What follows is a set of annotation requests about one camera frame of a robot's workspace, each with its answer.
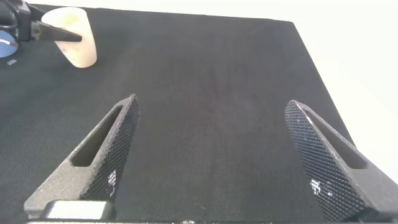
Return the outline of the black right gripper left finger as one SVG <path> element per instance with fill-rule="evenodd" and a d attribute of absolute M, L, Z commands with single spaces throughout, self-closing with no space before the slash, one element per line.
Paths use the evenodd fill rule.
<path fill-rule="evenodd" d="M 25 201 L 28 217 L 56 200 L 114 202 L 138 120 L 135 94 L 116 103 Z"/>

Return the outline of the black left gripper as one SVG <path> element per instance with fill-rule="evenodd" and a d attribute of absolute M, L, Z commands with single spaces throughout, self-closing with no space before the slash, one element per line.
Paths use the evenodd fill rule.
<path fill-rule="evenodd" d="M 17 40 L 80 42 L 82 36 L 70 31 L 33 21 L 41 20 L 46 11 L 28 4 L 23 0 L 1 0 L 1 30 L 8 31 Z"/>

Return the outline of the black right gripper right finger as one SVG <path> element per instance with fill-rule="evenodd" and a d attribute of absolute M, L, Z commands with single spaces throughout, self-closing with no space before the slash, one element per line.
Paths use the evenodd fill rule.
<path fill-rule="evenodd" d="M 355 145 L 298 101 L 284 118 L 326 221 L 397 221 L 397 184 Z"/>

